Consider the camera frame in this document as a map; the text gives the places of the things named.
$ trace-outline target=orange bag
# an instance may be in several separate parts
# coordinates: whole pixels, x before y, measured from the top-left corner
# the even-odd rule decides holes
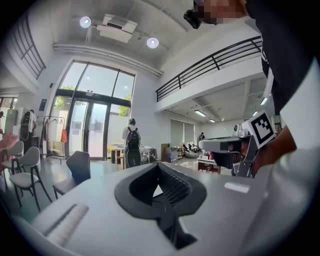
[[[62,129],[61,132],[61,142],[66,143],[67,142],[67,131],[66,129]]]

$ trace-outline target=white ceiling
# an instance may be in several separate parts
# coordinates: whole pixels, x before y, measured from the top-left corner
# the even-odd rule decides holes
[[[102,23],[105,14],[116,15],[137,23],[129,42],[100,36],[93,28],[90,44],[127,50],[156,67],[177,41],[193,30],[183,18],[192,3],[192,0],[51,0],[50,16],[55,43],[84,44],[88,29],[80,27],[81,17],[91,17],[92,25],[96,26]],[[158,48],[147,46],[150,37],[159,40]]]
[[[265,110],[268,115],[274,115],[272,96],[264,105],[263,93],[267,79],[260,78],[247,81],[236,86],[223,89],[205,96],[191,99],[187,102],[168,108],[166,111],[191,118],[201,123],[208,123],[209,119],[216,122],[235,119],[249,119],[255,111]],[[203,112],[202,117],[195,110]]]

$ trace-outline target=black backpack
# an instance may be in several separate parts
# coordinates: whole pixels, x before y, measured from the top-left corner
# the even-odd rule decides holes
[[[29,137],[30,111],[26,112],[21,119],[20,139],[24,142]]]
[[[128,126],[129,134],[125,140],[125,145],[129,150],[136,150],[139,149],[140,145],[140,136],[138,134],[138,128],[135,130],[131,130]]]

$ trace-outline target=railing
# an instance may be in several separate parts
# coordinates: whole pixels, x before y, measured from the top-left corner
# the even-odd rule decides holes
[[[24,15],[12,30],[13,47],[30,73],[38,79],[46,68],[32,38],[28,16]]]
[[[213,73],[238,62],[259,56],[261,47],[261,36],[256,36],[218,50],[188,67],[157,89],[155,91],[156,101],[164,99],[207,73]]]

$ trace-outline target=tree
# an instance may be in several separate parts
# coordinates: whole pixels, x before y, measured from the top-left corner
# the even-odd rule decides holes
[[[131,93],[129,93],[128,96],[124,97],[124,99],[127,101],[131,101]],[[119,106],[119,109],[120,109],[120,113],[119,113],[120,117],[128,117],[129,116],[130,107]]]
[[[61,87],[61,89],[74,91],[75,87],[73,85],[64,85]],[[58,97],[56,97],[56,100],[55,100],[54,109],[55,110],[68,110],[70,103],[71,103],[71,98],[58,96]],[[75,102],[74,104],[84,106],[86,103]]]

